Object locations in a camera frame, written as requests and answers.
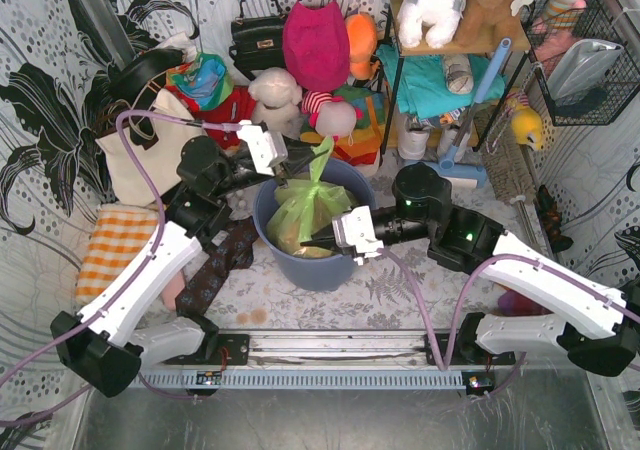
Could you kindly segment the green trash bag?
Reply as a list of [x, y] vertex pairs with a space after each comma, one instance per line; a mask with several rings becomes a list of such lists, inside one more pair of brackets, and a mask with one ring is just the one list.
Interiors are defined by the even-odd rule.
[[312, 235], [331, 225], [334, 216], [356, 206], [357, 199], [343, 186], [326, 182], [322, 174], [330, 161], [334, 139], [325, 137], [312, 148], [315, 158], [309, 170], [274, 191], [279, 208], [269, 220], [266, 233], [269, 240], [289, 256], [322, 259], [334, 252], [317, 246], [302, 246]]

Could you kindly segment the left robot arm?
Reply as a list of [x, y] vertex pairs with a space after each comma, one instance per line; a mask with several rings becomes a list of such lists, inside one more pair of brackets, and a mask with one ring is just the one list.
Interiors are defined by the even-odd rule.
[[324, 153], [272, 132], [232, 157], [207, 136], [190, 139], [180, 153], [179, 189], [149, 241], [92, 302], [75, 315], [54, 318], [51, 333], [60, 361], [114, 397], [144, 367], [221, 356], [218, 327], [193, 311], [181, 310], [172, 322], [150, 330], [137, 325], [170, 280], [229, 222], [227, 194], [268, 180], [283, 184]]

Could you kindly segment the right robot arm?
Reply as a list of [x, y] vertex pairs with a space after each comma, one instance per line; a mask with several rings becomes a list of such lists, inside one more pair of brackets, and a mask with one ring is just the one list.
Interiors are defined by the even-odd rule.
[[427, 331], [439, 369], [450, 365], [455, 352], [563, 353], [579, 368], [606, 377], [631, 367], [639, 349], [638, 287], [590, 281], [536, 252], [498, 222], [453, 204], [450, 181], [425, 163], [401, 169], [392, 191], [394, 206], [359, 206], [337, 215], [302, 245], [362, 264], [389, 256], [394, 244], [427, 239], [428, 256], [439, 266], [504, 285], [547, 311], [463, 316], [457, 306], [445, 348], [432, 329]]

